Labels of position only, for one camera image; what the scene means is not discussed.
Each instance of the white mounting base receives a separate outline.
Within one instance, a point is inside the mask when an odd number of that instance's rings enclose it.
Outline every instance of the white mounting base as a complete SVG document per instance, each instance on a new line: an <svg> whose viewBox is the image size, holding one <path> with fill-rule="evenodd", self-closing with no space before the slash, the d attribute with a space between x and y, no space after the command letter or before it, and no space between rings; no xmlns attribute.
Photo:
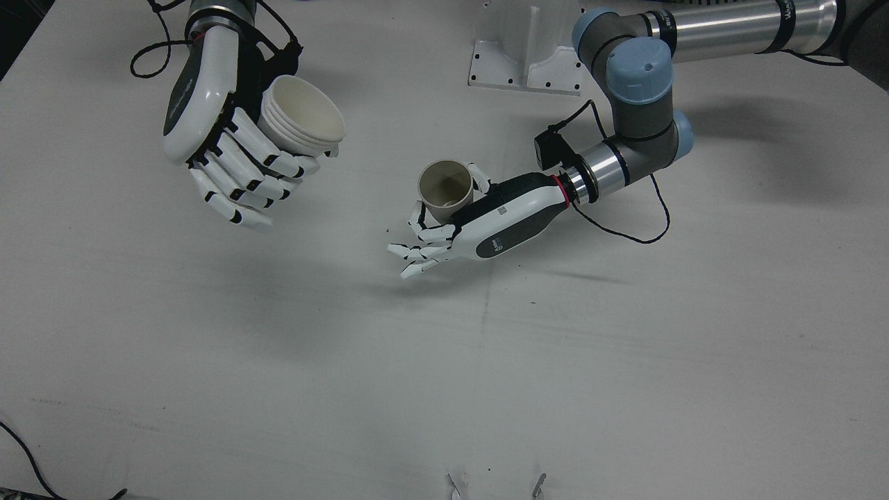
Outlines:
<svg viewBox="0 0 889 500"><path fill-rule="evenodd" d="M485 4L469 85L580 95L585 68L570 44L577 0Z"/></svg>

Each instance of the blue joint cap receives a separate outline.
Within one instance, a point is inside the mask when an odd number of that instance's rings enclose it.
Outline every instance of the blue joint cap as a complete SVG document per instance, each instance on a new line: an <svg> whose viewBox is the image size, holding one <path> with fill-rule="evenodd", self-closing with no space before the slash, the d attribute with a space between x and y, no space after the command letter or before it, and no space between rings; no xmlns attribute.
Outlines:
<svg viewBox="0 0 889 500"><path fill-rule="evenodd" d="M688 121L685 113L678 109L673 109L673 121L676 122L676 130L679 136L679 147L673 161L687 155L694 147L694 131L692 130L692 122Z"/></svg>
<svg viewBox="0 0 889 500"><path fill-rule="evenodd" d="M596 7L595 9L590 9L581 15L577 22L574 23L574 30L571 32L571 43L574 45L574 51L577 53L581 52L581 38L583 34L586 33L589 25L592 24L597 17L602 14L606 14L608 12L614 12L611 9L606 9L604 7Z"/></svg>
<svg viewBox="0 0 889 500"><path fill-rule="evenodd" d="M605 82L614 97L628 104L650 104L673 86L669 45L649 36L630 38L608 54Z"/></svg>

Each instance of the black wire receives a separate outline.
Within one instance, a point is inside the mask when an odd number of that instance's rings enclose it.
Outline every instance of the black wire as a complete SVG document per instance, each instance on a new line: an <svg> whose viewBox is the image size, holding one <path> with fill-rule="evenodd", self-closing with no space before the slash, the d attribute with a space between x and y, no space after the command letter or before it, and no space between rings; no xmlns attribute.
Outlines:
<svg viewBox="0 0 889 500"><path fill-rule="evenodd" d="M287 32L287 36L290 37L291 40L296 40L296 35L293 33L293 30L290 29L290 26L288 26L287 23L284 22L284 19L282 19L281 16L278 15L277 12L275 12L275 9L272 9L271 7L269 7L268 4L266 4L265 0L256 0L256 3L261 5L262 8L265 9L266 12L268 12L268 14L270 16L272 16L273 18L275 18L276 21L278 21L278 24L280 24L284 28L284 31Z"/></svg>
<svg viewBox="0 0 889 500"><path fill-rule="evenodd" d="M820 60L820 59L815 59L813 57L810 57L813 55L817 55L817 56L821 56L821 57L830 57L826 54L814 53L814 54L807 54L806 55L806 54L801 54L801 53L796 53L793 51L786 51L786 50L782 51L782 52L786 52L794 57L804 60L805 62L811 62L812 64L817 64L819 66L849 66L849 63L843 62L841 60L836 60L836 61L834 61L834 60Z"/></svg>
<svg viewBox="0 0 889 500"><path fill-rule="evenodd" d="M602 139L603 139L603 140L604 140L604 139L607 139L607 138L608 138L608 134L605 133L605 128L602 126L602 118L599 116L599 110L598 110L598 108L596 107L596 103L593 102L592 99L590 99L589 101L587 101L583 106L581 106L580 109L578 109L577 111L574 111L574 114L572 114L572 115L569 116L568 118L562 120L561 122L559 122L559 123L557 123L557 124L555 124L555 125L550 125L550 126L548 127L548 129L551 130L552 132L558 132L559 130L565 128L566 125L570 124L576 117L579 117L579 116L581 115L581 113L583 112L583 110L586 109L586 108L591 108L591 109L593 110L593 116L596 117L596 126L599 128L599 133L602 134ZM626 238L626 239L629 239L629 240L631 240L631 241L635 241L635 242L637 242L637 243L641 243L642 245L650 245L651 243L654 243L655 241L657 241L657 240L663 238L663 236L664 236L665 234L667 234L667 231L669 230L670 219L669 219L669 209L667 208L667 204L664 203L664 198L663 198L663 196L661 195L661 187L658 186L658 182L657 182L656 179L654 179L654 174L653 174L653 173L652 173L651 175L649 175L649 177L652 178L652 184L654 184L654 192L657 193L657 195L658 195L658 201L661 202L661 206L662 206L663 209L664 209L664 216L667 218L667 227L665 227L664 230L661 231L661 234L659 234L658 236L656 236L656 237L654 237L654 238L652 238L652 239L640 239L640 238L636 238L636 237L634 237L634 236L630 236L629 234L624 234L624 233L619 232L619 231L616 231L616 230L608 229L608 228L606 228L605 226L603 226L602 224L600 224L600 223L594 221L591 217L589 217L589 215L586 215L585 213L583 213L583 212L580 210L580 208L577 206L577 203L576 203L576 202L572 202L572 203L571 203L571 206L574 207L574 210L575 210L578 214L580 214L581 217L583 217L583 218L586 219L589 223L593 224L594 226L596 226L597 228L599 228L599 229L605 231L605 232L608 233L608 234L613 234L614 236L620 236L620 237L622 237L622 238Z"/></svg>
<svg viewBox="0 0 889 500"><path fill-rule="evenodd" d="M574 210L575 210L578 214L580 214L581 217L583 217L584 219L586 219L587 222L593 224L594 226L596 226L597 228L599 228L599 229L605 231L605 232L608 233L608 234L613 234L614 236L620 236L620 237L622 237L622 238L626 238L626 239L628 239L628 240L630 240L630 241L635 241L635 242L637 242L637 243L641 243L641 244L643 244L643 245L650 245L651 243L654 243L655 241L657 241L657 240L663 238L663 236L664 236L665 234L667 234L667 231L669 231L670 219L669 219L669 209L667 208L667 204L664 203L664 198L663 198L663 196L661 195L661 188L658 186L658 182L654 179L654 174L652 173L651 175L649 175L649 177L652 178L652 184L654 184L654 192L657 193L657 195L658 195L658 201L661 202L661 206L662 206L663 209L664 209L664 216L667 218L667 226L664 228L663 231L661 231L661 234L659 234L658 236L656 236L656 237L654 237L654 238L652 238L652 239L639 239L639 238L636 238L636 237L634 237L634 236L630 236L629 234L624 234L624 233L619 232L619 231L616 231L616 230L608 229L608 228L606 228L605 226L603 226L602 224L600 224L600 223L594 221L592 218L589 217L589 215L586 215L585 213L581 212L581 210L580 210L580 208L577 206L577 203L576 203L576 202L572 202L572 203L571 203L571 206L573 206L573 207L574 207Z"/></svg>
<svg viewBox="0 0 889 500"><path fill-rule="evenodd" d="M583 112L583 110L586 109L587 107L590 107L593 109L593 116L596 117L596 125L599 127L599 133L602 134L602 138L604 139L605 137L607 137L607 134L605 133L605 129L602 127L602 118L599 117L599 110L596 108L596 103L593 102L592 99L590 99L589 101L586 101L583 104L583 106L581 106L580 109L578 109L577 111L574 111L574 114L572 114L568 118L562 120L561 122L559 122L555 125L550 125L547 128L549 130L551 130L552 132L558 132L558 131L562 130L568 124L570 124L572 121L574 121L574 119L576 117L579 117L581 115L581 113Z"/></svg>
<svg viewBox="0 0 889 500"><path fill-rule="evenodd" d="M166 21L164 21L164 16L161 15L161 12L169 11L173 7L176 7L180 4L185 3L186 0L173 0L169 4L159 4L156 0L147 0L147 1L148 1L148 5L151 6L151 11L154 12L157 15L157 18L161 21L161 26L164 28L164 36L166 37L166 40L163 42L158 42L156 44L151 44L147 47L144 47L141 50L139 50L138 52L136 52L135 55L132 56L132 59L130 60L130 74L133 75L134 77L137 77L137 78L153 78L153 77L156 77L157 75L160 75L161 73L164 72L167 65L170 64L170 58L172 57L171 47L173 45L188 45L188 44L192 43L191 40L172 40L170 37L170 29L167 28ZM273 18L275 18L275 20L278 22L278 24L281 25L282 28L284 28L284 31L287 32L287 36L291 40L293 40L293 42L296 42L296 44L299 44L299 40L297 39L296 34L293 33L293 30L290 29L290 26L287 25L287 23L284 21L284 19L277 12L275 12L275 9L272 9L265 2L265 0L256 0L256 3L261 5L262 8L265 9L266 12L268 12L269 15L271 15ZM252 29L249 29L249 31L251 31L253 33L253 35L256 36L257 39L259 39L260 42L262 42L264 45L266 45L270 51L275 52L275 53L280 52L281 49L277 48L275 46L275 44L272 43L272 41L268 39L267 36L262 34L261 31L259 31L255 27L249 27L249 28L252 28ZM162 64L161 67L157 71L154 71L152 73L137 73L136 72L136 61L139 60L139 58L142 57L143 55L145 55L151 51L154 51L155 49L159 49L161 47L167 48L167 54L166 54L166 57L164 58L164 64Z"/></svg>
<svg viewBox="0 0 889 500"><path fill-rule="evenodd" d="M34 475L37 476L37 481L40 482L40 486L44 487L47 493L50 494L52 498L55 500L68 500L64 496L59 496L55 491L50 488L50 485L46 484L46 480L44 480L44 475L40 473L40 468L37 467L37 460L34 459L34 455L31 454L31 450L28 448L28 445L25 444L25 441L21 440L18 434L15 433L12 429L9 428L8 425L0 421L0 427L3 428L4 431L9 432L9 435L15 440L15 442L19 443L21 449L25 450L25 455L28 456L28 461L31 462L31 468L34 469ZM126 488L117 492L116 495L112 496L109 500L119 500L120 497L126 495Z"/></svg>
<svg viewBox="0 0 889 500"><path fill-rule="evenodd" d="M161 21L161 26L164 28L164 35L166 36L166 41L158 42L156 44L151 44L147 47L142 48L130 59L130 74L137 78L154 78L157 75L160 75L164 72L167 65L170 64L170 57L172 56L172 47L173 45L188 45L191 44L191 40L171 40L170 38L170 29L167 28L166 22L164 21L164 16L161 15L163 11L169 11L173 7L182 4L185 0L173 0L169 4L161 5L155 0L148 0L148 4L151 5L151 10L157 15L157 18ZM164 59L164 64L161 65L160 69L153 73L137 73L136 72L136 61L139 60L143 55L161 47L167 48L167 55Z"/></svg>

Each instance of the paper cup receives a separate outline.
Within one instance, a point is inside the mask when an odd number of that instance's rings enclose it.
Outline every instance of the paper cup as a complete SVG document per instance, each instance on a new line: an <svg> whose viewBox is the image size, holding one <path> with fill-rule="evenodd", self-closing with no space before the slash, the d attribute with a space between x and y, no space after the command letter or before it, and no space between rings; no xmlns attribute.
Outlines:
<svg viewBox="0 0 889 500"><path fill-rule="evenodd" d="M282 117L277 111L271 108L270 104L267 108L264 108L263 111L264 116L267 121L274 122L278 131L287 137L295 140L295 141L303 141L308 144L312 144L321 148L330 149L333 146L339 144L337 141L321 141L319 139L309 137L304 133L290 127L285 121L284 117Z"/></svg>
<svg viewBox="0 0 889 500"><path fill-rule="evenodd" d="M276 78L263 95L264 101L267 98L286 125L309 138L340 142L346 136L346 123L336 104L302 78Z"/></svg>
<svg viewBox="0 0 889 500"><path fill-rule="evenodd" d="M472 174L459 161L436 161L420 174L417 190L429 213L447 224L454 212L472 203Z"/></svg>
<svg viewBox="0 0 889 500"><path fill-rule="evenodd" d="M279 125L275 123L273 117L260 115L260 119L257 121L256 125L278 148L281 148L284 151L290 151L291 153L307 157L319 157L324 154L325 151L332 149L292 139L279 128Z"/></svg>

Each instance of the white robotic hand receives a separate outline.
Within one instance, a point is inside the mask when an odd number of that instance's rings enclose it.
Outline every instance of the white robotic hand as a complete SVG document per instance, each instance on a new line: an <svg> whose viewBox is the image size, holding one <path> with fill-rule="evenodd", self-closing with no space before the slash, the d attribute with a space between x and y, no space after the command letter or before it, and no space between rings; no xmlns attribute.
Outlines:
<svg viewBox="0 0 889 500"><path fill-rule="evenodd" d="M422 243L389 244L386 249L408 261L401 271L407 279L454 257L484 260L496 257L540 234L571 205L569 192L555 175L524 173L491 183L470 164L478 190L485 196L455 212L442 224L417 201L408 226Z"/></svg>
<svg viewBox="0 0 889 500"><path fill-rule="evenodd" d="M256 230L271 227L262 211L319 167L313 157L282 151L257 127L262 63L256 45L234 28L211 26L195 37L164 125L164 153L188 165L204 201Z"/></svg>

